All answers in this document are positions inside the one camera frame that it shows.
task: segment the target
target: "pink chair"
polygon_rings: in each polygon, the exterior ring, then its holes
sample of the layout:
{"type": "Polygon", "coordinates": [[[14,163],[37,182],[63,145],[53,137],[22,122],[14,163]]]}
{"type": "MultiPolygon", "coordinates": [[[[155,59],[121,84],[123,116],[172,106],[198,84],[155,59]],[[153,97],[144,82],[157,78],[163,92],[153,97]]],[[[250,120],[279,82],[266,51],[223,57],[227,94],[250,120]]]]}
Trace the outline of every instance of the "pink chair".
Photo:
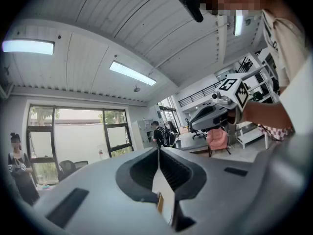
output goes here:
{"type": "Polygon", "coordinates": [[[211,152],[209,153],[209,157],[212,156],[213,150],[226,149],[228,151],[228,153],[231,154],[229,152],[229,150],[227,149],[227,133],[226,133],[226,131],[222,130],[221,128],[210,130],[207,133],[206,140],[209,143],[209,146],[211,148],[211,152]]]}

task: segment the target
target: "hair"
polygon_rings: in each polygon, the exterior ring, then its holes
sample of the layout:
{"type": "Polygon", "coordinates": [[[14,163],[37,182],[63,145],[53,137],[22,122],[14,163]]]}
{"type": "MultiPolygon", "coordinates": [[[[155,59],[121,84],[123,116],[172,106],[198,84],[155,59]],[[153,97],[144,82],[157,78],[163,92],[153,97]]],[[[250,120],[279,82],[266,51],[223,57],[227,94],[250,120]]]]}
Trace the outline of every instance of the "hair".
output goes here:
{"type": "Polygon", "coordinates": [[[151,126],[152,126],[152,125],[158,126],[158,121],[153,121],[152,124],[151,124],[151,126]]]}
{"type": "Polygon", "coordinates": [[[12,133],[11,133],[11,141],[12,141],[12,140],[16,140],[16,139],[18,139],[19,142],[21,142],[20,135],[17,134],[17,133],[15,133],[15,132],[12,132],[12,133]]]}

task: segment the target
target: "white ceiling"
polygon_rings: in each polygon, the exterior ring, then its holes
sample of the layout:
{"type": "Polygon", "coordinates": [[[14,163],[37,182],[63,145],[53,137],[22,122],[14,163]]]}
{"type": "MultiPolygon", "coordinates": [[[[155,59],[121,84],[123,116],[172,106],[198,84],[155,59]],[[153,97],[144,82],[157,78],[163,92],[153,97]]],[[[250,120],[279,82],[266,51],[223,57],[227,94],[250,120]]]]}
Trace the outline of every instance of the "white ceiling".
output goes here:
{"type": "Polygon", "coordinates": [[[32,0],[7,39],[54,41],[55,52],[5,54],[3,65],[10,65],[8,79],[15,86],[149,102],[186,87],[196,74],[203,78],[222,69],[219,55],[226,60],[252,46],[259,18],[251,17],[239,37],[233,35],[233,18],[226,18],[230,26],[223,52],[219,37],[226,25],[201,12],[204,21],[197,23],[178,0],[32,0]],[[110,71],[113,60],[157,83],[148,86],[110,71]],[[140,92],[133,92],[135,85],[140,92]]]}

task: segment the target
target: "black railing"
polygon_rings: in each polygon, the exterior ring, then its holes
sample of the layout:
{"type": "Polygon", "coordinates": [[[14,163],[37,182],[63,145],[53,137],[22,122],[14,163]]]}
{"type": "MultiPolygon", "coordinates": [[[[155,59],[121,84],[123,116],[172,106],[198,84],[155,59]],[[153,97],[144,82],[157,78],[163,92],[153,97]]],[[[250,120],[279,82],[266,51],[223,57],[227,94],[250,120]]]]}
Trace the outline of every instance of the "black railing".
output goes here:
{"type": "MultiPolygon", "coordinates": [[[[261,51],[258,51],[255,53],[256,56],[259,56],[259,54],[261,53],[261,51]]],[[[248,72],[251,68],[251,66],[253,65],[252,61],[248,58],[248,57],[245,57],[243,62],[240,63],[240,67],[239,69],[236,71],[236,73],[243,73],[243,72],[248,72]]]]}
{"type": "Polygon", "coordinates": [[[189,97],[182,99],[181,101],[179,101],[180,106],[183,107],[187,104],[190,104],[192,102],[199,100],[200,98],[203,98],[205,96],[212,94],[215,91],[215,89],[218,88],[224,80],[225,79],[223,79],[223,80],[221,80],[221,81],[219,81],[219,82],[217,82],[217,83],[215,83],[215,84],[213,84],[213,85],[211,85],[211,86],[209,86],[209,87],[207,87],[207,88],[205,88],[205,89],[203,89],[197,93],[194,93],[189,97]]]}

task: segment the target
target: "fluorescent light fixture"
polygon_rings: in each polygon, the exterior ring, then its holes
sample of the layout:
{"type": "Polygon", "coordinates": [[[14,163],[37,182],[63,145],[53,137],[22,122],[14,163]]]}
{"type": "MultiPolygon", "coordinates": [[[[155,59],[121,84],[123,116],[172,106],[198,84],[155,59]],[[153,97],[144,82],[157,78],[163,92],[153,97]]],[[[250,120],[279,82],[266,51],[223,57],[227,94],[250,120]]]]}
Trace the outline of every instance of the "fluorescent light fixture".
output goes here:
{"type": "Polygon", "coordinates": [[[33,40],[33,39],[14,39],[3,41],[3,52],[32,52],[52,55],[54,42],[33,40]]]}
{"type": "Polygon", "coordinates": [[[235,17],[235,28],[234,28],[234,35],[239,36],[241,35],[241,29],[243,27],[243,11],[242,10],[236,10],[236,17],[235,17]]]}
{"type": "Polygon", "coordinates": [[[111,64],[110,70],[121,73],[121,74],[129,76],[129,77],[132,77],[132,78],[137,79],[137,80],[139,80],[143,83],[146,83],[148,85],[154,85],[156,83],[155,80],[153,80],[153,79],[151,79],[151,78],[149,78],[143,74],[140,74],[140,73],[126,67],[125,65],[116,62],[116,61],[113,61],[113,63],[111,64]]]}

